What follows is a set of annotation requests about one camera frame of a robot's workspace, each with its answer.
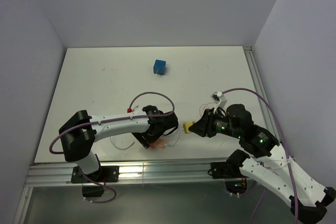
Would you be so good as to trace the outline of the yellow plug adapter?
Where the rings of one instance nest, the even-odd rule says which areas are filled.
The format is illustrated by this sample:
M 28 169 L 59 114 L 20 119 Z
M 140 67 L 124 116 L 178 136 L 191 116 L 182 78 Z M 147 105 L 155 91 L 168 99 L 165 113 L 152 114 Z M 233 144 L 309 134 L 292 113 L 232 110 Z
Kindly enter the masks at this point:
M 189 128 L 195 123 L 195 121 L 188 121 L 188 122 L 183 122 L 182 123 L 182 128 L 185 134 L 190 134 L 191 131 Z

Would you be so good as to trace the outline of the blue cube socket adapter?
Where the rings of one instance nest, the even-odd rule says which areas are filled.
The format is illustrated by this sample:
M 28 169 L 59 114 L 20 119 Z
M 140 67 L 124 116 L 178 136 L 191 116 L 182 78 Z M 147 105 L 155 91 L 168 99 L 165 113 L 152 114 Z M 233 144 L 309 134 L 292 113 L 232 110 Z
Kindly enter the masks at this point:
M 156 59 L 153 65 L 153 73 L 164 76 L 166 72 L 166 61 Z

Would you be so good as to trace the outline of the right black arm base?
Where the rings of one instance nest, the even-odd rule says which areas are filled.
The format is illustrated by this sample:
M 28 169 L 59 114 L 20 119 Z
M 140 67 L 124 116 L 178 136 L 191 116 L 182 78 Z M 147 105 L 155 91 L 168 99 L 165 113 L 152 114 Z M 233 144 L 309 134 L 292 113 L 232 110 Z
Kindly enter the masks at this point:
M 257 186 L 256 182 L 252 180 L 248 181 L 248 177 L 242 175 L 239 168 L 228 161 L 212 162 L 210 166 L 207 174 L 211 176 L 212 179 L 222 179 L 225 189 L 231 197 L 236 196 L 239 198 L 248 195 Z

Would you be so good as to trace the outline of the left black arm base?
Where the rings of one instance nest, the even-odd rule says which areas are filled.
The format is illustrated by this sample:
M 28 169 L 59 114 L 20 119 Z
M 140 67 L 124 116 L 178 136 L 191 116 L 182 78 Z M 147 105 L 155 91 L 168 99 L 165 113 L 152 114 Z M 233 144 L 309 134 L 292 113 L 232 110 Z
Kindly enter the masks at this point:
M 85 199 L 100 198 L 107 186 L 107 183 L 116 183 L 119 178 L 119 166 L 100 166 L 97 172 L 90 175 L 83 175 L 81 169 L 75 166 L 72 170 L 70 182 L 72 184 L 82 184 L 82 196 Z

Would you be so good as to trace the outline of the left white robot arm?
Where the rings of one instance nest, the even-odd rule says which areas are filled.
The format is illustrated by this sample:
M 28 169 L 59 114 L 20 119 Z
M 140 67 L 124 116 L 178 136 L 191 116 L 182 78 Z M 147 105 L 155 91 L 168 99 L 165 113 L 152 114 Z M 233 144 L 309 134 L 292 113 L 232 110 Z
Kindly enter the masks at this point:
M 65 161 L 81 168 L 85 178 L 96 182 L 102 176 L 102 168 L 91 151 L 95 142 L 130 133 L 147 149 L 165 133 L 174 132 L 178 124 L 174 112 L 164 113 L 152 105 L 116 116 L 90 116 L 81 110 L 59 129 L 61 153 Z

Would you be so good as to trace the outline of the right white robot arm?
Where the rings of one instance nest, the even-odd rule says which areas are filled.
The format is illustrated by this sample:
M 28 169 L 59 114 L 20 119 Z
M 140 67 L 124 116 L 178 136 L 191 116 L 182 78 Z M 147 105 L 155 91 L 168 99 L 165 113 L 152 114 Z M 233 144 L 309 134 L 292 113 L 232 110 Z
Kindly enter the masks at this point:
M 239 140 L 241 148 L 224 162 L 213 162 L 214 179 L 249 177 L 282 199 L 302 223 L 318 223 L 335 200 L 335 189 L 312 179 L 283 145 L 265 128 L 256 125 L 242 104 L 230 105 L 226 114 L 206 109 L 189 128 L 201 137 L 224 134 Z

